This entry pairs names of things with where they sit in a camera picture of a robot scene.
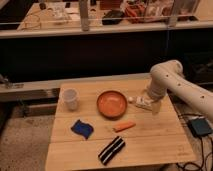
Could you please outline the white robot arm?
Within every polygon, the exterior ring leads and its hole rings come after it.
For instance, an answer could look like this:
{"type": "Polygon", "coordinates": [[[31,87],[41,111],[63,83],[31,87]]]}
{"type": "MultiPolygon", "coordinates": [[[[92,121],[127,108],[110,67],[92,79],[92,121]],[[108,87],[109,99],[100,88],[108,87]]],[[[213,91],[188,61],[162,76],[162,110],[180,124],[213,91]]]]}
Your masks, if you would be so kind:
{"type": "Polygon", "coordinates": [[[170,90],[190,107],[202,113],[213,123],[213,93],[182,77],[183,66],[178,60],[154,65],[150,70],[148,96],[158,101],[170,90]]]}

